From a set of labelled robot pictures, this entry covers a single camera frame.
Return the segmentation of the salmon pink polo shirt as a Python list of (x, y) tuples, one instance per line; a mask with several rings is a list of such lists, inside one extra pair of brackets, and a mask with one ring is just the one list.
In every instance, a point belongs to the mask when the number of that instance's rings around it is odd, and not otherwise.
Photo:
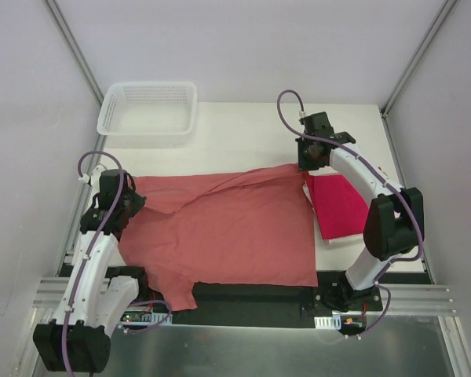
[(315, 287), (313, 211), (294, 164), (247, 172), (139, 177), (146, 199), (119, 252), (175, 311), (195, 309), (193, 287)]

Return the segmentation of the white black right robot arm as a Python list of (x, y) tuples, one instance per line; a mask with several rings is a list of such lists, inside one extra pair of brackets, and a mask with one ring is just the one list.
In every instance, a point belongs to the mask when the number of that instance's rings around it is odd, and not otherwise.
[(414, 262), (423, 254), (423, 196), (417, 188), (404, 188), (372, 165), (350, 138), (301, 134), (299, 166), (331, 167), (342, 175), (369, 206), (363, 230), (364, 249), (343, 272), (338, 283), (338, 302), (345, 309), (356, 309), (389, 267)]

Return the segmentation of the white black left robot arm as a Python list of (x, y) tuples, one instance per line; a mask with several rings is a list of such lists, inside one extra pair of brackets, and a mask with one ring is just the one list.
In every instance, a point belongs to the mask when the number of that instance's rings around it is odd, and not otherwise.
[(146, 303), (151, 288), (142, 267), (120, 267), (104, 282), (111, 255), (129, 220), (144, 206), (135, 192), (123, 193), (116, 207), (96, 194), (80, 220), (75, 266), (52, 319), (33, 333), (50, 372), (100, 373), (110, 356), (111, 334), (131, 303)]

